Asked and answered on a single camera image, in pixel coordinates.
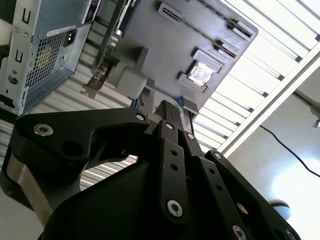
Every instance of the black cable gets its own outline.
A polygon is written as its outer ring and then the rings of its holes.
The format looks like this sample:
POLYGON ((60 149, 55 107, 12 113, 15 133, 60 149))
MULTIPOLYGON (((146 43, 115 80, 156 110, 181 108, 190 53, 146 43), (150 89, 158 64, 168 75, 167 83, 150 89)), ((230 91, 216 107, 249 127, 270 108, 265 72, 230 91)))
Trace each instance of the black cable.
POLYGON ((190 126, 191 126, 191 133, 194 136, 195 135, 195 129, 194 129, 194 123, 192 122, 192 112, 189 112, 189 119, 190 119, 190 126))
POLYGON ((318 173, 310 170, 310 169, 308 168, 308 166, 305 164, 305 162, 302 161, 302 159, 301 159, 297 154, 295 154, 290 148, 288 148, 285 144, 283 144, 283 143, 277 138, 277 136, 276 136, 272 131, 270 131, 269 129, 265 128, 265 127, 262 126, 262 125, 260 125, 260 127, 261 127, 262 129, 266 130, 268 133, 270 133, 270 134, 275 138, 275 140, 276 140, 278 143, 281 144, 282 147, 284 147, 285 149, 287 149, 287 150, 289 151, 289 153, 291 153, 293 156, 295 156, 295 158, 299 160, 299 162, 305 167, 305 169, 307 169, 310 173, 312 173, 312 174, 314 174, 314 175, 316 175, 317 177, 320 178, 320 175, 319 175, 318 173))

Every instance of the screw hole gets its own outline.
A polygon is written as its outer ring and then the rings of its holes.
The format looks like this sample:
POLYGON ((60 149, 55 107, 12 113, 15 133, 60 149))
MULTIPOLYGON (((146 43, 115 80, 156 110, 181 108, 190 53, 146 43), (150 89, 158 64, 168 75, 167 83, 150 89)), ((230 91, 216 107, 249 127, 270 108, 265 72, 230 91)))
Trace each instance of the screw hole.
POLYGON ((16 79, 15 77, 12 77, 11 75, 8 77, 9 82, 13 85, 18 84, 18 79, 16 79))
POLYGON ((172 170, 174 170, 174 171, 178 171, 178 167, 177 167, 177 165, 175 165, 175 164, 171 164, 170 166, 171 166, 172 170))
POLYGON ((171 150, 172 155, 178 156, 178 153, 175 150, 171 150))
POLYGON ((219 184, 216 185, 216 189, 218 189, 220 192, 222 191, 222 187, 219 184))
POLYGON ((78 157, 83 152, 82 146, 75 141, 65 141, 61 146, 61 150, 70 157, 78 157))

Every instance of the metal panel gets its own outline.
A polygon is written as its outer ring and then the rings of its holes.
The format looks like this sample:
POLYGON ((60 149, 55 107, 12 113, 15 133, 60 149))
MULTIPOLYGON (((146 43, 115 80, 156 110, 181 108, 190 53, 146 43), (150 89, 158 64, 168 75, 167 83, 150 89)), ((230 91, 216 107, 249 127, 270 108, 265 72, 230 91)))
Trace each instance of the metal panel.
POLYGON ((0 94, 10 102, 0 102, 1 108, 21 115, 73 74, 90 29, 82 24, 87 8, 85 1, 16 1, 0 80, 0 94))
MULTIPOLYGON (((45 101, 32 109, 29 114, 53 113, 66 111, 83 111, 129 107, 131 100, 117 93, 109 84, 105 84, 95 99, 91 99, 81 92, 83 84, 86 84, 93 76, 91 65, 98 49, 86 43, 76 66, 74 75, 61 87, 56 89, 45 101)), ((0 168, 3 164, 13 126, 0 120, 0 168)), ((130 156, 127 160, 119 163, 106 163, 85 171, 81 177, 81 189, 92 186, 102 179, 118 172, 133 164, 135 157, 130 156)))

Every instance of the corrugated metal wall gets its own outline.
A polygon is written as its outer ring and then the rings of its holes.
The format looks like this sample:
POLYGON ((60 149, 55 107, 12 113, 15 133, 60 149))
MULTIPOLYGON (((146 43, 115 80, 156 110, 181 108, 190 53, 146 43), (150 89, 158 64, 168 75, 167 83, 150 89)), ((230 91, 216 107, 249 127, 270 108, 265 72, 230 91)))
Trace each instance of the corrugated metal wall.
MULTIPOLYGON (((82 85, 88 83, 92 77, 90 68, 93 64, 94 56, 98 52, 98 49, 95 48, 98 46, 98 43, 92 42, 92 36, 95 35, 95 29, 106 31, 106 28, 98 23, 94 23, 92 29, 93 31, 89 33, 74 76, 55 90, 54 93, 29 114, 126 108, 130 106, 131 100, 114 91, 114 88, 108 84, 102 87, 95 99, 81 94, 84 91, 82 85)), ((12 128, 11 124, 0 120, 0 167, 6 155, 12 128)), ((128 157, 123 162, 106 163, 85 171, 82 174, 80 187, 81 189, 90 187, 98 181, 133 164, 135 161, 135 157, 128 157)))

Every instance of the ventilation grille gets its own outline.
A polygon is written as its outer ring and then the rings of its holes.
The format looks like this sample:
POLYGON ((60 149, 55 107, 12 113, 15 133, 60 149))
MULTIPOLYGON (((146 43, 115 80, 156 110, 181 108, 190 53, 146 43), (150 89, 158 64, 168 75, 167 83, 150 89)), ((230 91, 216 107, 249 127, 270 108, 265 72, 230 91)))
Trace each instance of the ventilation grille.
POLYGON ((32 71, 26 78, 26 86, 32 87, 52 74, 64 34, 40 40, 32 71))

